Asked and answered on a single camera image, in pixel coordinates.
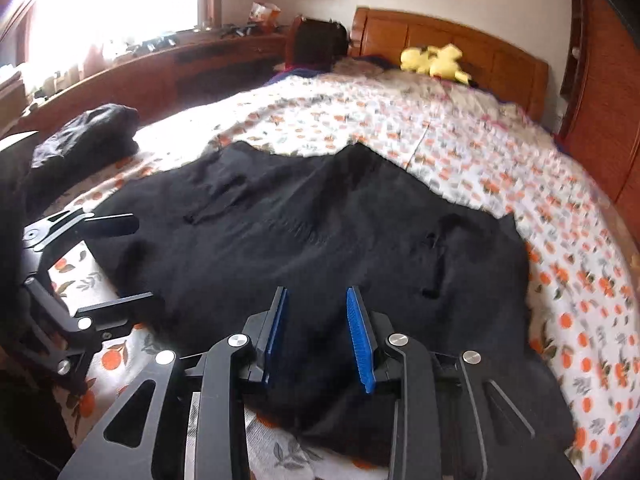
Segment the black bag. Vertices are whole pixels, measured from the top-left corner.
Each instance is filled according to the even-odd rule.
[[[341,23],[298,16],[287,38],[287,69],[331,70],[339,57],[346,56],[348,47],[347,29]]]

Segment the black jacket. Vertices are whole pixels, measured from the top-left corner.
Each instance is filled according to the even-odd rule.
[[[95,212],[140,218],[137,234],[89,248],[121,295],[164,299],[144,321],[182,354],[289,289],[280,371],[254,399],[285,428],[388,460],[392,404],[363,393],[346,322],[346,289],[359,285],[370,310],[428,349],[473,349],[519,374],[558,449],[571,444],[560,389],[527,344],[529,264],[511,216],[449,203],[362,144],[302,158],[242,142],[131,182]]]

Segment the metal bolt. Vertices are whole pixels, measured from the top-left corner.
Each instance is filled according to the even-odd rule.
[[[80,330],[86,330],[92,325],[93,321],[91,321],[90,317],[81,317],[78,319],[78,328]]]
[[[462,358],[465,360],[465,363],[469,363],[470,365],[477,365],[480,362],[480,354],[475,350],[467,350],[462,354]]]
[[[159,365],[167,365],[173,363],[175,359],[175,353],[171,350],[162,350],[156,355],[156,363]]]
[[[233,346],[235,348],[246,345],[248,341],[249,338],[244,334],[233,334],[229,339],[226,340],[226,342],[229,343],[229,346]]]
[[[71,370],[71,361],[69,359],[62,359],[58,363],[58,374],[59,375],[67,375]]]
[[[30,231],[27,231],[24,234],[22,239],[27,242],[28,240],[33,240],[36,236],[38,236],[38,230],[37,229],[31,229]]]
[[[393,346],[404,346],[409,342],[409,338],[404,334],[392,334],[389,336],[389,342]]]

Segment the wooden cabinet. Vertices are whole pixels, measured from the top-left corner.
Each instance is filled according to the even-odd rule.
[[[200,40],[133,59],[55,95],[9,132],[37,130],[45,139],[106,103],[136,108],[142,125],[260,86],[284,59],[281,34]]]
[[[640,50],[607,0],[584,1],[584,71],[558,140],[640,240]]]

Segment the bed sheet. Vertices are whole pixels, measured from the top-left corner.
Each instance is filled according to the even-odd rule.
[[[575,161],[516,105],[426,76],[329,74],[192,108],[140,130],[139,153],[75,186],[50,209],[91,210],[127,180],[176,168],[204,147],[244,140],[271,153],[319,155],[363,142],[445,199],[513,212],[530,259],[530,344],[553,370],[575,421],[567,450],[581,477],[597,478],[640,413],[636,290],[640,256],[615,209]],[[50,270],[71,312],[115,298],[84,244]],[[105,344],[81,398],[55,390],[79,444],[126,384],[159,351],[145,327]],[[257,480],[378,479],[382,468],[305,447],[246,412]]]

